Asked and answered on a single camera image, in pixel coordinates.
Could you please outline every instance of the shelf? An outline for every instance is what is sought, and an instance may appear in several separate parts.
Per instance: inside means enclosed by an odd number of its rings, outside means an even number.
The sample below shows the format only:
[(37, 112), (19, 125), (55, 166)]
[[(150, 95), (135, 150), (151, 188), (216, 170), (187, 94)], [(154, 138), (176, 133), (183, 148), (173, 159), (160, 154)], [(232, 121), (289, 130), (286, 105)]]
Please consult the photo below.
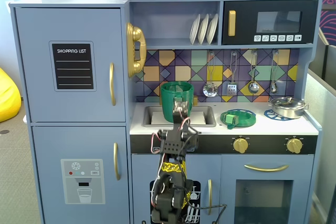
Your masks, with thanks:
[(189, 39), (146, 39), (147, 50), (156, 49), (244, 49), (244, 48), (312, 48), (313, 44), (262, 44), (262, 45), (218, 45), (213, 43), (209, 45), (205, 41), (202, 45), (195, 42), (190, 44)]

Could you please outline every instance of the telephone handset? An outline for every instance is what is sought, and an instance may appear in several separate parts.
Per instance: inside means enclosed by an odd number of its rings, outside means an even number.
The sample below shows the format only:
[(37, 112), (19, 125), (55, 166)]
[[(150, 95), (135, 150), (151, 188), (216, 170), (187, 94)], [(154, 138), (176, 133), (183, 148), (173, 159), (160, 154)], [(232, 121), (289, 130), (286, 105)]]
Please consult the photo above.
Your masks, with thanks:
[[(140, 42), (140, 60), (135, 60), (135, 42)], [(146, 40), (143, 31), (139, 27), (132, 26), (131, 23), (127, 24), (127, 56), (128, 56), (128, 76), (132, 77), (134, 74), (139, 73), (146, 61)]]

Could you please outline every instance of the geometric pattern backsplash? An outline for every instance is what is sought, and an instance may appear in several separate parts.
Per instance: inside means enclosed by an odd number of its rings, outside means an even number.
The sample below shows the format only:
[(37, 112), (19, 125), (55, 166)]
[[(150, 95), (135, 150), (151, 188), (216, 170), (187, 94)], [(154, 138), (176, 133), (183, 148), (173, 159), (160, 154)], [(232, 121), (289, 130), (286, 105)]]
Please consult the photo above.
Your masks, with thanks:
[[(231, 82), (230, 49), (212, 50), (214, 57), (207, 56), (207, 50), (156, 50), (147, 51), (143, 70), (134, 76), (136, 100), (138, 102), (159, 102), (160, 86), (168, 81), (186, 81), (194, 86), (194, 95), (199, 102), (267, 102), (269, 97), (293, 96), (298, 68), (299, 49), (278, 49), (279, 59), (274, 57), (276, 65), (275, 79), (278, 91), (270, 94), (272, 49), (258, 49), (255, 80), (259, 84), (258, 93), (248, 90), (251, 82), (251, 60), (255, 57), (251, 50), (235, 50), (237, 52), (237, 70), (235, 83), (237, 95), (227, 96), (227, 85)], [(218, 94), (209, 98), (203, 94), (203, 86), (210, 81), (218, 86)], [(235, 67), (233, 57), (232, 70)]]

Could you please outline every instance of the hanging spatula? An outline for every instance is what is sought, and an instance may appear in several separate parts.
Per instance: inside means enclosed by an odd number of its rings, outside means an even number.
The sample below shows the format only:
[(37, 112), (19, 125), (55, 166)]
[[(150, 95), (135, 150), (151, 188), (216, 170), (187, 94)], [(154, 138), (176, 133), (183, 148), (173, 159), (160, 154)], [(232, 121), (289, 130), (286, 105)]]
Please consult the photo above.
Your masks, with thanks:
[[(235, 71), (232, 71), (232, 56), (236, 57), (236, 62), (235, 62)], [(231, 59), (230, 59), (230, 70), (231, 70), (231, 82), (229, 82), (227, 84), (227, 92), (226, 95), (227, 96), (233, 96), (233, 95), (237, 95), (237, 83), (235, 83), (235, 72), (237, 69), (237, 52), (236, 51), (232, 51), (231, 52)]]

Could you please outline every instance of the blue cabinet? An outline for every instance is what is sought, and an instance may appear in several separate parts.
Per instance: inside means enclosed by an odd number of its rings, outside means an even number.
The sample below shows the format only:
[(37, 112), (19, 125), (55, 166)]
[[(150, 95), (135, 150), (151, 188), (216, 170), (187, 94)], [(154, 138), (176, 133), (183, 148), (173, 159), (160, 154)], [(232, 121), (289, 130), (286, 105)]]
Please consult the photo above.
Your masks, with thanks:
[(124, 127), (33, 127), (33, 135), (46, 224), (130, 223)]
[[(156, 178), (159, 155), (132, 155), (134, 224), (151, 223), (150, 189)], [(187, 155), (187, 177), (194, 181), (191, 204), (206, 207), (219, 204), (220, 155)], [(185, 223), (212, 223), (219, 210), (196, 210), (186, 206), (182, 212)]]
[(125, 122), (120, 9), (17, 8), (16, 18), (32, 122)]
[(220, 223), (303, 224), (313, 155), (222, 155)]

